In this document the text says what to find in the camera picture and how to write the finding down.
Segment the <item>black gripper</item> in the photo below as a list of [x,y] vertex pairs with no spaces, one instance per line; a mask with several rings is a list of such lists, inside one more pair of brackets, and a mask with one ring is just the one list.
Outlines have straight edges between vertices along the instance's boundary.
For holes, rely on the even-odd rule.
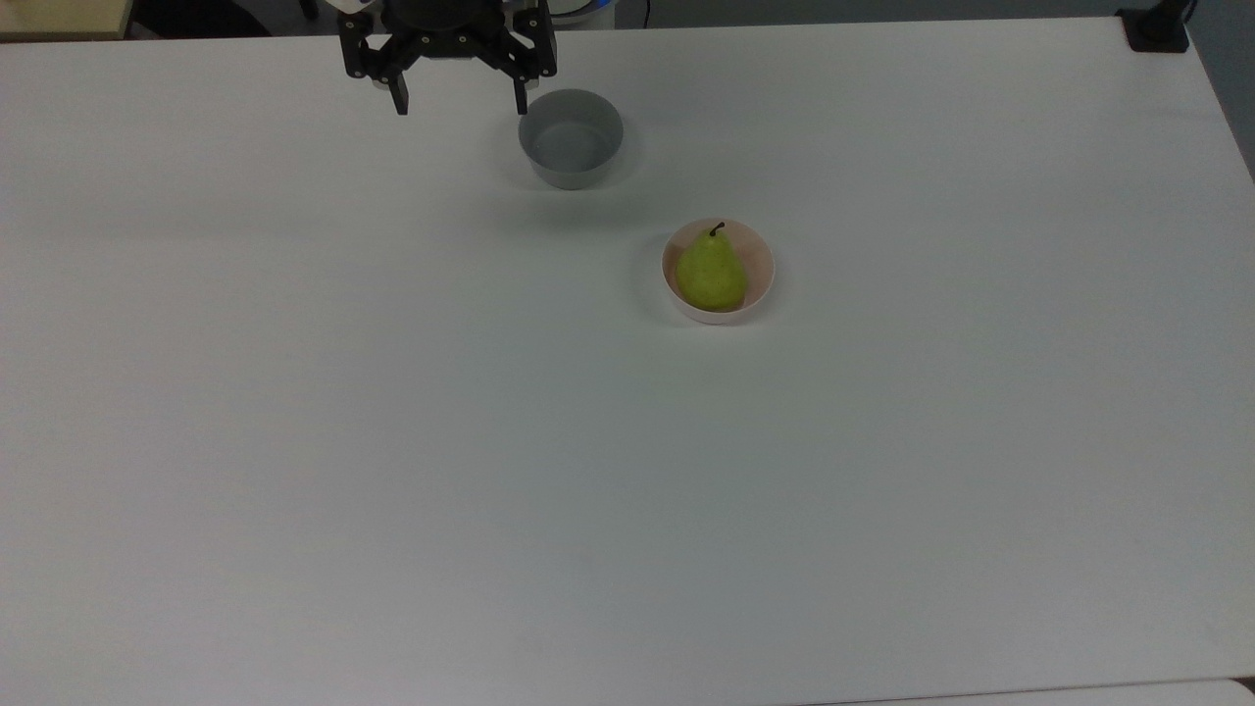
[[338,13],[343,63],[346,76],[368,76],[387,89],[400,117],[410,107],[405,71],[420,56],[484,55],[489,68],[515,82],[520,117],[528,115],[528,87],[557,73],[550,10],[505,10],[502,1],[385,1],[382,23],[390,36],[373,48],[373,15]]

